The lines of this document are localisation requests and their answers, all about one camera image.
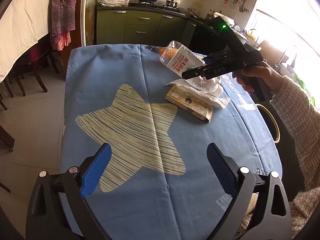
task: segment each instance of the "green cabinet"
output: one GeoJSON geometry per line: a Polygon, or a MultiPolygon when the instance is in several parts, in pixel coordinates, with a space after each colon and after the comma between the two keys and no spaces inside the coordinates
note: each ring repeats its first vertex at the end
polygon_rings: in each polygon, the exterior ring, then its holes
{"type": "Polygon", "coordinates": [[[157,46],[168,46],[170,41],[181,41],[187,20],[181,17],[162,14],[156,37],[157,46]]]}
{"type": "Polygon", "coordinates": [[[97,44],[123,43],[126,19],[126,10],[97,11],[97,44]]]}
{"type": "Polygon", "coordinates": [[[127,24],[124,43],[156,45],[157,26],[127,24]]]}
{"type": "Polygon", "coordinates": [[[161,13],[129,10],[126,24],[159,26],[161,13]]]}
{"type": "Polygon", "coordinates": [[[191,42],[193,33],[195,32],[195,29],[197,27],[197,24],[193,21],[188,20],[186,27],[184,28],[182,37],[181,37],[181,43],[185,45],[186,47],[189,47],[189,44],[191,42]]]}

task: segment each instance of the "white cloth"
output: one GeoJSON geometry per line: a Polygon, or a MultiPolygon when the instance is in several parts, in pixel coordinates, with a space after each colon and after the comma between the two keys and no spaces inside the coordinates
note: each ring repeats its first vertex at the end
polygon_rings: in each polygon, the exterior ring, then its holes
{"type": "Polygon", "coordinates": [[[209,106],[215,106],[217,108],[225,109],[227,104],[230,102],[230,98],[228,97],[219,98],[219,96],[221,96],[221,94],[223,93],[223,87],[219,84],[217,85],[217,90],[212,94],[199,91],[197,88],[189,84],[185,79],[177,79],[175,81],[169,82],[167,85],[177,85],[185,92],[195,96],[196,98],[199,98],[209,106]]]}
{"type": "Polygon", "coordinates": [[[0,82],[16,60],[48,32],[50,0],[12,0],[0,19],[0,82]]]}

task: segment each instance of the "hand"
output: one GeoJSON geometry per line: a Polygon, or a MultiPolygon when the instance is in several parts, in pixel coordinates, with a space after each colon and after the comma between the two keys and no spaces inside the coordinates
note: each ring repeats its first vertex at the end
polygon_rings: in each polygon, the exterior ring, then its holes
{"type": "MultiPolygon", "coordinates": [[[[241,70],[241,74],[247,77],[260,77],[264,80],[266,85],[270,88],[270,91],[277,94],[282,87],[284,77],[277,71],[271,68],[267,63],[260,62],[260,66],[246,67],[241,70]]],[[[237,82],[242,85],[243,89],[247,92],[254,92],[251,85],[247,85],[243,79],[237,77],[235,73],[232,73],[232,77],[236,78],[237,82]]]]}

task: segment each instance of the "blue tablecloth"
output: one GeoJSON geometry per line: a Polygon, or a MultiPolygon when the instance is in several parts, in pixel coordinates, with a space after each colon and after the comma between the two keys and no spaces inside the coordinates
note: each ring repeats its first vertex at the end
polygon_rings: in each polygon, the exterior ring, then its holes
{"type": "Polygon", "coordinates": [[[114,240],[205,239],[231,201],[206,157],[212,142],[252,172],[282,174],[263,118],[230,74],[222,97],[231,102],[214,108],[210,123],[165,100],[166,84],[178,78],[144,45],[71,52],[60,171],[110,143],[112,159],[87,201],[114,240]]]}

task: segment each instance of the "granite countertop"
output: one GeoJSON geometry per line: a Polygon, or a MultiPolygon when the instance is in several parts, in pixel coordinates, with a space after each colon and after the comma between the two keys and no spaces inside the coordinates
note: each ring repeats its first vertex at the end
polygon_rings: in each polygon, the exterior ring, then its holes
{"type": "Polygon", "coordinates": [[[172,12],[172,11],[168,11],[168,10],[164,10],[164,9],[160,9],[160,8],[152,8],[152,7],[135,7],[135,6],[131,6],[129,4],[129,6],[115,6],[115,7],[102,7],[102,6],[98,6],[97,10],[136,10],[136,11],[148,11],[148,12],[157,12],[157,13],[164,13],[167,15],[172,15],[172,16],[177,16],[177,17],[181,17],[184,19],[189,19],[192,22],[194,22],[195,24],[198,24],[208,30],[212,30],[212,28],[205,24],[202,20],[197,20],[195,17],[193,17],[187,10],[185,9],[181,9],[181,13],[177,13],[177,12],[172,12]]]}

